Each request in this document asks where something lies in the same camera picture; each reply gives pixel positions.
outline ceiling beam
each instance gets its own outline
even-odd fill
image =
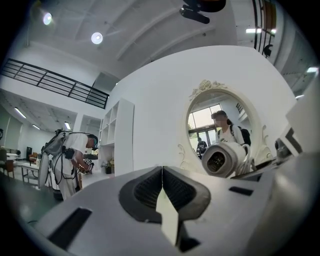
[[[94,2],[96,2],[96,0],[91,0],[91,2],[90,2],[90,4],[89,4],[88,10],[91,9],[91,7],[93,6]],[[78,36],[78,34],[79,34],[79,32],[80,32],[80,29],[81,29],[82,25],[84,24],[85,19],[86,19],[86,17],[87,17],[87,13],[88,13],[88,12],[85,12],[85,13],[84,13],[84,15],[83,15],[83,17],[82,17],[82,19],[81,19],[81,22],[79,22],[79,26],[76,28],[76,31],[75,31],[74,36],[73,36],[73,40],[76,40],[76,39],[77,39],[77,36]]]
[[[184,34],[178,38],[176,38],[175,40],[169,42],[168,44],[164,45],[163,47],[161,47],[159,50],[157,50],[155,53],[153,53],[150,57],[146,58],[140,65],[139,68],[143,67],[144,65],[148,64],[148,62],[150,60],[155,59],[157,56],[159,56],[160,54],[164,53],[165,51],[169,50],[170,48],[172,48],[173,46],[176,46],[177,44],[180,44],[181,42],[193,38],[197,35],[200,35],[202,33],[206,33],[212,30],[216,29],[216,25],[211,25],[211,26],[206,26],[205,28],[202,29],[197,29],[191,33],[187,33]]]
[[[120,49],[118,54],[116,55],[116,60],[119,61],[119,59],[126,53],[126,51],[130,48],[130,46],[143,34],[147,33],[151,28],[153,28],[158,23],[162,22],[165,19],[168,19],[173,14],[178,14],[180,8],[174,8],[171,9],[164,14],[156,17],[154,20],[149,22],[147,25],[145,25],[142,29],[140,29],[136,34],[131,37],[128,42]]]
[[[137,0],[131,0],[130,2],[128,2],[128,4],[118,13],[118,15],[115,17],[115,19],[110,22],[112,25],[114,23],[116,23],[124,14],[127,10],[129,10],[133,5],[134,3],[136,2]]]

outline white shelf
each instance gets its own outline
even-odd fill
[[[117,118],[112,119],[111,122],[110,122],[110,125],[116,120],[117,120]]]
[[[106,115],[104,116],[102,129],[105,129],[110,124],[111,114],[112,114],[112,109],[110,109],[109,112],[106,113]]]
[[[104,119],[102,119],[100,122],[100,131],[102,130],[103,125],[104,125]]]
[[[132,102],[121,98],[104,116],[98,163],[101,166],[114,159],[115,176],[133,172],[134,109]]]
[[[101,132],[100,145],[108,143],[109,126],[105,127]]]
[[[106,144],[106,146],[114,147],[115,146],[115,141],[108,142]]]
[[[109,125],[107,143],[112,143],[115,141],[115,131],[116,131],[116,119]]]
[[[119,101],[117,102],[117,104],[115,104],[112,108],[111,111],[111,120],[114,120],[117,118],[117,114],[118,114],[118,107],[119,107]]]

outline person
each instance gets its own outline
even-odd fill
[[[207,143],[205,141],[202,141],[202,139],[200,137],[198,137],[198,146],[197,146],[197,149],[199,149],[199,152],[201,154],[203,154],[206,149],[207,149]]]
[[[228,119],[227,113],[219,110],[212,114],[211,118],[214,120],[216,127],[221,127],[221,130],[215,133],[216,142],[236,142],[240,145],[245,144],[244,138],[238,126]]]
[[[66,138],[63,146],[66,151],[74,150],[72,159],[67,159],[66,154],[58,154],[52,160],[52,171],[55,175],[55,182],[59,186],[63,200],[76,193],[77,183],[75,176],[77,169],[81,172],[90,172],[92,165],[84,162],[84,153],[86,148],[93,148],[98,143],[98,138],[93,134],[71,133]]]

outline fluorescent light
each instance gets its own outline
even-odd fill
[[[245,30],[245,32],[246,33],[261,33],[261,28],[257,28],[257,29],[255,29],[255,28],[247,28],[246,30]]]
[[[40,130],[40,128],[39,127],[37,127],[37,126],[35,126],[34,124],[32,125],[34,128],[37,128],[38,130]]]
[[[52,21],[52,16],[51,13],[47,12],[44,16],[43,16],[43,23],[44,25],[49,25]]]
[[[25,116],[24,114],[22,114],[21,111],[20,111],[17,107],[15,107],[14,109],[15,109],[21,116],[23,116],[24,118],[26,118],[26,116]]]
[[[104,39],[104,38],[103,38],[102,34],[99,33],[99,32],[95,32],[95,33],[93,33],[92,36],[91,36],[91,41],[92,41],[92,43],[94,43],[95,45],[100,44],[103,39]]]
[[[318,68],[315,66],[311,66],[308,68],[308,70],[306,71],[307,73],[313,73],[313,72],[317,72]]]
[[[64,124],[65,124],[65,127],[66,127],[68,130],[71,130],[70,125],[69,125],[68,122],[64,122]]]

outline white panel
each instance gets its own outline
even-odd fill
[[[134,170],[133,164],[133,126],[134,107],[131,102],[120,99],[114,134],[115,176],[127,174]]]

